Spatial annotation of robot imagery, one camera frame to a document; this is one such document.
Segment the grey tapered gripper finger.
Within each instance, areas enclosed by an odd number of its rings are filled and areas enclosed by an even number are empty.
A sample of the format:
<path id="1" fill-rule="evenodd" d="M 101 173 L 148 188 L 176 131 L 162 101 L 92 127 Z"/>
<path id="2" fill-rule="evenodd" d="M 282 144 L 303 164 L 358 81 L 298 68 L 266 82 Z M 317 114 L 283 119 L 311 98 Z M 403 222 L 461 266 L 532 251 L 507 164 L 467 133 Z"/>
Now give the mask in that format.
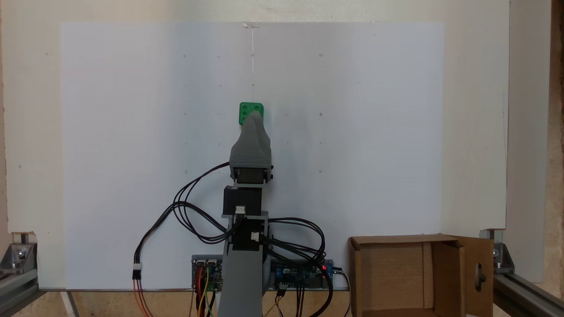
<path id="1" fill-rule="evenodd" d="M 271 153 L 271 140 L 268 136 L 263 116 L 252 111 L 243 120 L 241 133 L 231 148 L 232 153 Z"/>

